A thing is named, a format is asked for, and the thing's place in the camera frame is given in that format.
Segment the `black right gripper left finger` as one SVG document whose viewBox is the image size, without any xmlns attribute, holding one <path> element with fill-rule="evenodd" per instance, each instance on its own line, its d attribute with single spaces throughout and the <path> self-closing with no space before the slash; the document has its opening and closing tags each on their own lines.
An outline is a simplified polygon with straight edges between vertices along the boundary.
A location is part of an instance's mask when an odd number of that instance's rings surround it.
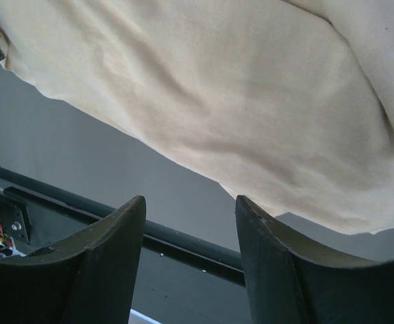
<svg viewBox="0 0 394 324">
<path fill-rule="evenodd" d="M 125 216 L 119 231 L 131 221 L 144 226 L 146 201 Z M 0 323 L 127 323 L 142 241 L 142 232 L 107 237 L 102 227 L 86 227 L 0 259 Z"/>
</svg>

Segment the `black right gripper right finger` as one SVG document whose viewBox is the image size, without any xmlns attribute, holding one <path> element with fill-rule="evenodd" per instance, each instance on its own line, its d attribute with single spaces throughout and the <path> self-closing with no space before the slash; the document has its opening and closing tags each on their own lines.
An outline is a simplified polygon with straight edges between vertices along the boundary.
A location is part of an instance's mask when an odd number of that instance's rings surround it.
<svg viewBox="0 0 394 324">
<path fill-rule="evenodd" d="M 394 323 L 394 261 L 325 246 L 246 196 L 235 215 L 254 323 Z"/>
</svg>

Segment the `beige t shirt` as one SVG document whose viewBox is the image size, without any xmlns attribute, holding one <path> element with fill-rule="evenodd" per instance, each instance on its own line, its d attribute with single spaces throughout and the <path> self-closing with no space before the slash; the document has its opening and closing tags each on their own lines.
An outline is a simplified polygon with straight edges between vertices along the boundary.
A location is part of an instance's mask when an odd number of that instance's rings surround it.
<svg viewBox="0 0 394 324">
<path fill-rule="evenodd" d="M 269 213 L 394 228 L 394 1 L 0 1 L 0 50 Z"/>
</svg>

